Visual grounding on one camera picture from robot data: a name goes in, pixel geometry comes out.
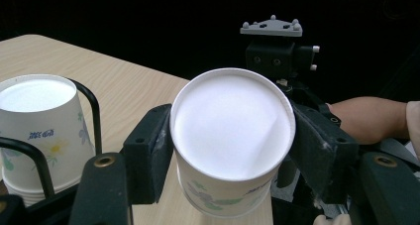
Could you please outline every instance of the light wood tabletop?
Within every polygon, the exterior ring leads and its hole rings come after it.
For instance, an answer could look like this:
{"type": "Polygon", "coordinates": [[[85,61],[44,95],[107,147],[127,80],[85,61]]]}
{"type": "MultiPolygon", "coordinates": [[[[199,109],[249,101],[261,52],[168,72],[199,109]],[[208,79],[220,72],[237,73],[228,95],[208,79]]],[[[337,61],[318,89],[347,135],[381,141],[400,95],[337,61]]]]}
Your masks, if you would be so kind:
{"type": "MultiPolygon", "coordinates": [[[[103,152],[120,152],[123,143],[152,108],[172,103],[188,80],[105,56],[38,35],[0,42],[0,81],[34,73],[55,74],[88,87],[100,105],[103,152]]],[[[93,140],[92,113],[80,95],[84,116],[93,140]]],[[[184,197],[176,175],[173,156],[160,201],[133,205],[134,224],[261,224],[271,225],[268,195],[256,210],[236,219],[209,217],[196,210],[184,197]]]]}

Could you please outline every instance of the paper cup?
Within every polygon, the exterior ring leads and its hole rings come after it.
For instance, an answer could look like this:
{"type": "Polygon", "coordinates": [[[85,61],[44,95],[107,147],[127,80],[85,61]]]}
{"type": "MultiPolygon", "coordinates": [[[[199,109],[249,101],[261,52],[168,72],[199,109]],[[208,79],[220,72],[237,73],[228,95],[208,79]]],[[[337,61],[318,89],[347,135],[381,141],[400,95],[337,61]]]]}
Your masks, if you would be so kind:
{"type": "MultiPolygon", "coordinates": [[[[77,88],[47,74],[24,75],[0,83],[0,136],[29,143],[43,152],[54,190],[79,181],[94,156],[77,88]]],[[[2,149],[3,178],[14,191],[43,191],[35,163],[2,149]]]]}
{"type": "Polygon", "coordinates": [[[295,133],[288,99],[265,77],[221,68],[192,79],[170,114],[178,179],[189,202],[216,217],[257,208],[295,133]]]}

